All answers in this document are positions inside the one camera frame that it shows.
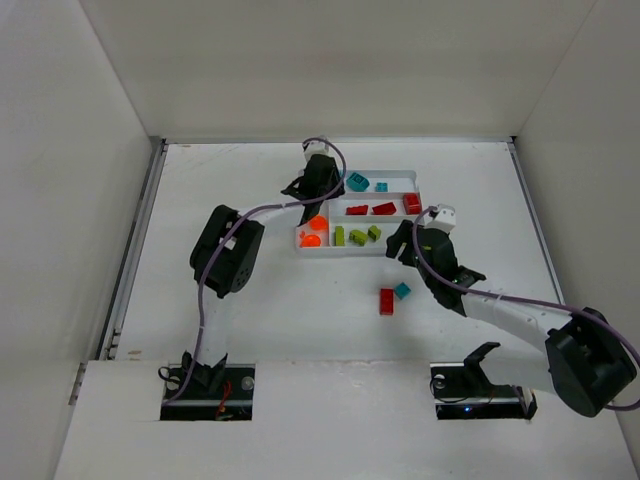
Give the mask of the green small lego brick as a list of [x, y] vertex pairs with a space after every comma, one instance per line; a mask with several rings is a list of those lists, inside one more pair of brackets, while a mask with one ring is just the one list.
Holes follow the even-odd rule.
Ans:
[[381, 230], [376, 225], [371, 225], [367, 231], [368, 237], [376, 242], [381, 238]]

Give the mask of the red sloped lego brick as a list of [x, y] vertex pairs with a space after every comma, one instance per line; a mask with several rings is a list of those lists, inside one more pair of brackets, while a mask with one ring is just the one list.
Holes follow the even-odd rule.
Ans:
[[386, 202], [372, 207], [374, 215], [394, 215], [396, 212], [397, 208], [393, 202]]

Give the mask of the red square lego brick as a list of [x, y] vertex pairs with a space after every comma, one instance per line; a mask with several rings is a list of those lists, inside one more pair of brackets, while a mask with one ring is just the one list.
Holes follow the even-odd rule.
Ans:
[[406, 215], [418, 215], [422, 211], [420, 196], [417, 193], [403, 195], [403, 207]]

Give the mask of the colorful monster lego figure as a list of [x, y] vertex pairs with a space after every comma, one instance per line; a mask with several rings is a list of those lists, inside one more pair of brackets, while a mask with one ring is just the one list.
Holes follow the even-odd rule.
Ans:
[[365, 192], [370, 186], [370, 181], [358, 172], [352, 172], [345, 181], [345, 185], [354, 192]]

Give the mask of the green curved lego brick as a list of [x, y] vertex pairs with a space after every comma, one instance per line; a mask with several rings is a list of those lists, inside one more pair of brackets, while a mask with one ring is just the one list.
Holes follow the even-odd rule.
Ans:
[[352, 243], [362, 247], [367, 243], [368, 235], [361, 230], [354, 229], [349, 232], [349, 240]]

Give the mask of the orange curved lego piece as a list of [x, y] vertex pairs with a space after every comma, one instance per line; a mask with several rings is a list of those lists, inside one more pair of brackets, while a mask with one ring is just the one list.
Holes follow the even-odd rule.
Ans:
[[316, 215], [309, 220], [309, 228], [314, 232], [327, 231], [329, 222], [325, 216]]

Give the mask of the red 2x4 lego brick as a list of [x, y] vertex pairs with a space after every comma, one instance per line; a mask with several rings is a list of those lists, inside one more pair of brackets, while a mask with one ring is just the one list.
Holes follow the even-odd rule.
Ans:
[[367, 205], [351, 206], [345, 209], [345, 214], [348, 216], [360, 216], [367, 215], [369, 207]]

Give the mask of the cyan square lego brick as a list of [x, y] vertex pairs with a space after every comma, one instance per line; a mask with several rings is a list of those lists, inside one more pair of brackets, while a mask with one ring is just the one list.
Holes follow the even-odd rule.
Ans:
[[394, 294], [399, 300], [403, 300], [411, 294], [411, 288], [406, 283], [401, 282], [394, 287]]

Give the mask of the orange dome lego piece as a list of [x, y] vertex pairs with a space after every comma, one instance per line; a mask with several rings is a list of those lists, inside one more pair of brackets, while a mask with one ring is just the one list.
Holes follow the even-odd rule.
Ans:
[[316, 248], [322, 246], [322, 239], [315, 234], [306, 235], [300, 241], [301, 248]]

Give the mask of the red long lego brick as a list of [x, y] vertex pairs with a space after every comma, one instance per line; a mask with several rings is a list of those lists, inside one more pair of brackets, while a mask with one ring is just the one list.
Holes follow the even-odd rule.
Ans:
[[394, 290], [390, 288], [382, 288], [379, 291], [379, 314], [382, 316], [394, 315]]

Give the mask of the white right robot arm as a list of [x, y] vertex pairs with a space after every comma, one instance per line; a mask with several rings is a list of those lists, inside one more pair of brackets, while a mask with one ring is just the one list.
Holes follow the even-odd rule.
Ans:
[[490, 324], [530, 346], [510, 351], [485, 341], [463, 360], [431, 368], [430, 389], [441, 404], [505, 393], [521, 403], [525, 390], [556, 395], [570, 410], [593, 418], [616, 403], [637, 377], [638, 351], [597, 310], [508, 295], [484, 274], [458, 262], [449, 231], [436, 220], [404, 220], [386, 241], [386, 257], [412, 267], [446, 310]]

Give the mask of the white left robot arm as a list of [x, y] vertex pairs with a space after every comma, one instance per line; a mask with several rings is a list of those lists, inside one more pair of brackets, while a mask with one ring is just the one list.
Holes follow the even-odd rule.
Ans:
[[195, 346], [191, 356], [183, 358], [183, 367], [192, 378], [210, 384], [225, 368], [231, 320], [224, 298], [249, 281], [267, 222], [298, 210], [299, 223], [307, 223], [324, 202], [345, 193], [345, 167], [343, 157], [308, 154], [302, 173], [278, 199], [245, 210], [224, 204], [215, 207], [189, 259], [197, 284], [199, 319]]

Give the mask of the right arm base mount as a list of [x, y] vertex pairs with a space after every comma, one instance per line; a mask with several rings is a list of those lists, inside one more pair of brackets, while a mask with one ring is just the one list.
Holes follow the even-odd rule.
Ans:
[[533, 419], [538, 406], [531, 389], [493, 384], [481, 368], [499, 347], [498, 342], [485, 342], [461, 362], [430, 364], [429, 389], [439, 421]]

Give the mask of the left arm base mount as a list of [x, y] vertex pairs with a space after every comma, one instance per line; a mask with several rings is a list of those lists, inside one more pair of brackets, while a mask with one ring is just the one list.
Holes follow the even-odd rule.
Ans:
[[215, 366], [193, 363], [183, 354], [179, 365], [160, 367], [158, 376], [165, 383], [161, 421], [250, 421], [256, 378], [254, 364], [228, 364], [223, 358]]

